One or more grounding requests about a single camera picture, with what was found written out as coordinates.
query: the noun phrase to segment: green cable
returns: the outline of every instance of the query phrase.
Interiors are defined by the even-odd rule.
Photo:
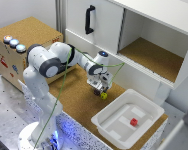
[[[68,59],[67,59],[67,63],[66,63],[65,74],[64,74],[64,78],[63,78],[63,83],[62,83],[61,89],[60,89],[60,91],[59,91],[59,95],[58,95],[58,97],[57,97],[57,99],[56,99],[56,102],[55,102],[55,104],[54,104],[54,107],[53,107],[53,110],[52,110],[52,112],[51,112],[51,114],[50,114],[50,117],[48,118],[48,120],[47,120],[45,126],[43,127],[43,129],[42,129],[42,131],[41,131],[41,133],[40,133],[40,135],[39,135],[39,137],[38,137],[38,139],[37,139],[37,141],[36,141],[36,144],[35,144],[35,146],[34,146],[34,149],[36,148],[36,146],[37,146],[37,144],[38,144],[38,141],[39,141],[40,138],[41,138],[41,135],[43,134],[43,132],[44,132],[44,130],[45,130],[45,128],[46,128],[48,122],[50,121],[50,119],[51,119],[51,117],[52,117],[52,114],[54,113],[55,107],[56,107],[56,105],[57,105],[57,102],[58,102],[58,100],[59,100],[59,98],[60,98],[60,95],[61,95],[61,92],[62,92],[64,83],[65,83],[65,79],[66,79],[67,68],[68,68],[68,61],[69,61],[69,56],[70,56],[70,54],[71,54],[71,50],[70,50],[70,52],[68,53]]]
[[[70,56],[70,54],[71,54],[71,50],[72,50],[72,49],[70,49],[70,52],[68,53],[68,59],[67,59],[67,63],[66,63],[66,69],[65,69],[65,73],[64,73],[63,83],[62,83],[61,89],[60,89],[60,91],[59,91],[59,95],[58,95],[58,97],[57,97],[57,99],[56,99],[56,102],[55,102],[55,104],[54,104],[54,107],[53,107],[53,110],[52,110],[52,112],[51,112],[51,114],[50,114],[50,117],[48,118],[48,120],[47,120],[45,126],[43,127],[43,129],[42,129],[42,131],[41,131],[41,133],[40,133],[40,135],[39,135],[39,137],[38,137],[38,139],[37,139],[37,141],[36,141],[36,144],[35,144],[35,146],[34,146],[34,149],[36,148],[36,146],[37,146],[37,144],[38,144],[38,141],[39,141],[40,138],[41,138],[41,135],[43,134],[43,132],[44,132],[44,130],[45,130],[47,124],[49,123],[49,121],[50,121],[50,119],[51,119],[51,117],[52,117],[52,114],[54,113],[54,110],[55,110],[55,108],[56,108],[57,102],[58,102],[58,100],[59,100],[59,98],[60,98],[60,95],[61,95],[61,92],[62,92],[64,83],[65,83],[65,79],[66,79],[67,68],[68,68],[68,61],[69,61],[69,56]],[[80,52],[81,54],[83,54],[88,60],[90,60],[91,62],[93,62],[93,63],[95,63],[95,64],[97,64],[97,65],[99,65],[99,66],[102,66],[102,67],[116,67],[116,66],[120,66],[120,65],[121,65],[120,68],[118,69],[118,71],[115,73],[115,75],[114,75],[113,78],[111,79],[111,82],[109,83],[109,85],[113,82],[114,78],[116,77],[116,75],[118,74],[118,72],[121,70],[121,68],[122,68],[122,67],[124,66],[124,64],[125,64],[125,63],[120,63],[120,64],[117,64],[117,65],[110,65],[110,66],[101,65],[101,64],[98,64],[98,63],[94,62],[93,60],[91,60],[88,56],[86,56],[86,55],[85,55],[83,52],[81,52],[80,50],[78,50],[78,49],[76,49],[76,50],[77,50],[78,52]]]

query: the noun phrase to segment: cardboard box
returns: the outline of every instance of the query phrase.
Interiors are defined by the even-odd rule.
[[[41,44],[49,47],[54,42],[63,42],[63,35],[47,26],[34,17],[30,17],[19,22],[13,23],[0,29],[0,74],[22,91],[18,79],[24,82],[23,71],[27,67],[26,52],[17,53],[15,49],[3,43],[3,38],[11,35],[18,39],[28,49],[32,44]],[[61,77],[63,73],[52,78],[46,79],[48,84]]]

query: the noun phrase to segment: door handle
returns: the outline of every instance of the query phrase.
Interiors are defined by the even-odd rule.
[[[90,28],[90,12],[95,10],[95,7],[90,5],[90,8],[88,8],[86,10],[86,25],[85,25],[85,30],[86,30],[86,34],[90,34],[92,32],[94,32],[94,30],[92,28]]]

